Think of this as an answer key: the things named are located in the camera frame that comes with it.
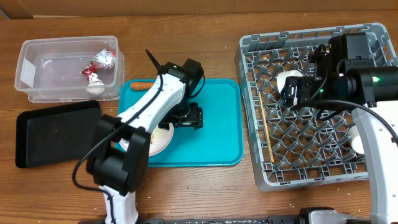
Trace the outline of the rice and meat leftovers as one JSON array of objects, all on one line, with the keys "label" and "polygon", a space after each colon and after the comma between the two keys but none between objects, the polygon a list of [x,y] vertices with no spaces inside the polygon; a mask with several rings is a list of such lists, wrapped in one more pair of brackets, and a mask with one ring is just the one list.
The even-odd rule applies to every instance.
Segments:
[{"label": "rice and meat leftovers", "polygon": [[162,144],[164,136],[167,135],[167,130],[155,128],[150,137],[152,145]]}]

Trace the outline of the red foil snack wrapper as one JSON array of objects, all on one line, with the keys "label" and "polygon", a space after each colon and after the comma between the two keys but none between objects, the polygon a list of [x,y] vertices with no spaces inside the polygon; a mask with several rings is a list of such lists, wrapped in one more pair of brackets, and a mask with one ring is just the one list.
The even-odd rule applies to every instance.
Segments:
[{"label": "red foil snack wrapper", "polygon": [[113,50],[103,49],[97,53],[81,73],[89,77],[99,69],[113,68],[116,63],[116,54]]}]

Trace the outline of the pink plate with food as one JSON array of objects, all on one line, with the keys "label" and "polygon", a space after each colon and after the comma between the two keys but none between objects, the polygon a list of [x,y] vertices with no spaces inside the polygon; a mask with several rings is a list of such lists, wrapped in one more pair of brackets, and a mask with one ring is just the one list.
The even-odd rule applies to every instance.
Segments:
[{"label": "pink plate with food", "polygon": [[120,139],[119,145],[126,152],[138,152],[143,154],[149,153],[149,157],[154,156],[162,152],[171,142],[174,135],[174,128],[169,125],[169,129],[160,129],[158,126],[155,127],[153,132],[150,134],[143,130],[128,126],[127,132]]}]

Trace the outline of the teal serving tray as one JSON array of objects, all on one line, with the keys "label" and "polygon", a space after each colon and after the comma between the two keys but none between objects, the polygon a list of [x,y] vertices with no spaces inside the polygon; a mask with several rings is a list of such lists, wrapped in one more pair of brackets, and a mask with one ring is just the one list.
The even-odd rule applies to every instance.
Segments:
[{"label": "teal serving tray", "polygon": [[243,158],[243,115],[238,84],[210,78],[193,99],[203,109],[203,127],[177,128],[169,145],[149,158],[149,167],[234,166]]}]

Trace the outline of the clear plastic bin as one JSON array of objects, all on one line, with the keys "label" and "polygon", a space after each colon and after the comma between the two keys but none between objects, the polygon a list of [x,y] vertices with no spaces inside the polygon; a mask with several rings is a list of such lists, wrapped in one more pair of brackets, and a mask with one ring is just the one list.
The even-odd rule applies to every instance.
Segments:
[{"label": "clear plastic bin", "polygon": [[[97,68],[89,85],[83,71],[102,50],[114,54],[111,68]],[[27,40],[19,54],[14,87],[32,103],[117,100],[124,83],[124,55],[115,36]]]}]

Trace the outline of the black bin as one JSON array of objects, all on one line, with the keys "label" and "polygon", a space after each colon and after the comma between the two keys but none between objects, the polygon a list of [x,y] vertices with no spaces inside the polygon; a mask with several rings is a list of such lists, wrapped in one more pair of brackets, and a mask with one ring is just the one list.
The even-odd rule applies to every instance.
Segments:
[{"label": "black bin", "polygon": [[100,117],[100,104],[95,100],[21,113],[16,119],[16,166],[82,158],[91,149]]}]

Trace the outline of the orange carrot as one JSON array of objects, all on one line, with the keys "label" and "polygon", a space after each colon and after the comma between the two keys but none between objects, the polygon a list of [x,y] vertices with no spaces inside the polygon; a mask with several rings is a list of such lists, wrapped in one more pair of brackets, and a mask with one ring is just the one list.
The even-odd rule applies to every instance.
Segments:
[{"label": "orange carrot", "polygon": [[154,82],[132,82],[130,87],[134,91],[149,90],[153,86]]}]

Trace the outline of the small white cup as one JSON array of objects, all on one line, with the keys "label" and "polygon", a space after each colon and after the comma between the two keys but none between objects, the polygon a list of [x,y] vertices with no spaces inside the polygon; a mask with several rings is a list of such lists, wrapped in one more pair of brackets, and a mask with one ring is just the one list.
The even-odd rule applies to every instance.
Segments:
[{"label": "small white cup", "polygon": [[357,126],[354,125],[347,130],[347,134],[350,137],[349,143],[351,148],[357,154],[364,154],[363,143],[361,140],[361,136],[359,135],[359,131]]}]

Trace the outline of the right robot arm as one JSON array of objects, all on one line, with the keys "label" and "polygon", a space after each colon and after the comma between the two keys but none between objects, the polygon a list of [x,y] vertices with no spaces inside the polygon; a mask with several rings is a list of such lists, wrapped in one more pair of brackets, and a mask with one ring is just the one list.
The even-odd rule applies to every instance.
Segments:
[{"label": "right robot arm", "polygon": [[371,187],[370,223],[397,223],[397,67],[376,65],[364,32],[332,37],[310,54],[312,77],[282,73],[284,105],[350,111]]}]

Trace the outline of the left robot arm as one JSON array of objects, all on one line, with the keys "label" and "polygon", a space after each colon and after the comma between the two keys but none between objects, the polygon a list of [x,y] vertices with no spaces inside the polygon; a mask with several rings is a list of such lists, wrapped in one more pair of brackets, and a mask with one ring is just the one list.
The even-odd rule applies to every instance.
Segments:
[{"label": "left robot arm", "polygon": [[103,223],[136,223],[135,191],[144,180],[150,137],[155,128],[203,126],[203,110],[192,98],[204,84],[201,64],[187,59],[182,65],[153,61],[157,79],[133,106],[117,117],[102,116],[87,155],[86,170],[103,193]]}]

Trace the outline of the paper napkin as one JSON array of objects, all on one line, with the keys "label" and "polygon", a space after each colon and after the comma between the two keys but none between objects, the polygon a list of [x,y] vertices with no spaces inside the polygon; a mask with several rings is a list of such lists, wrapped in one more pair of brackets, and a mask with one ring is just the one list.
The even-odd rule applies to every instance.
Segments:
[{"label": "paper napkin", "polygon": [[88,82],[88,88],[86,89],[88,93],[91,93],[93,95],[99,95],[104,92],[104,84],[98,78],[98,75],[96,73],[91,73],[90,75],[88,75]]}]

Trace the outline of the wooden chopstick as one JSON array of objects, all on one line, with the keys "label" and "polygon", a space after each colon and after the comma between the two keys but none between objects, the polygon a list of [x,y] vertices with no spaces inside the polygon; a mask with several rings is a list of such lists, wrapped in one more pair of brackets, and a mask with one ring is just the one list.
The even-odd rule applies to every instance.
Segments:
[{"label": "wooden chopstick", "polygon": [[269,130],[268,130],[268,127],[267,127],[266,112],[265,112],[265,109],[264,109],[264,104],[263,104],[263,101],[262,101],[261,92],[258,90],[257,93],[258,93],[259,103],[260,103],[260,107],[261,107],[262,120],[263,120],[263,123],[264,123],[265,136],[266,136],[266,139],[267,139],[267,148],[268,148],[268,151],[269,151],[269,159],[273,163],[274,162],[274,155],[273,155],[273,151],[272,151],[271,139],[270,139],[270,136],[269,136]]}]

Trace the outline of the grey dishwasher rack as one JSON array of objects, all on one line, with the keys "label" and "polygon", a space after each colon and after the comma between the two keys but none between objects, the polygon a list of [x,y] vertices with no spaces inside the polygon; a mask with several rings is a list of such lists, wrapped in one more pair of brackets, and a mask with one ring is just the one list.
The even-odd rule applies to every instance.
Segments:
[{"label": "grey dishwasher rack", "polygon": [[[397,65],[397,56],[380,23],[291,30],[241,37],[236,54],[239,87],[248,122],[248,141],[254,178],[263,191],[364,180],[365,157],[351,148],[347,130],[353,126],[349,112],[337,116],[313,108],[291,111],[279,97],[277,76],[297,70],[315,74],[309,55],[335,36],[364,32],[370,57],[376,65]],[[274,162],[267,139],[257,91],[266,112]]]}]

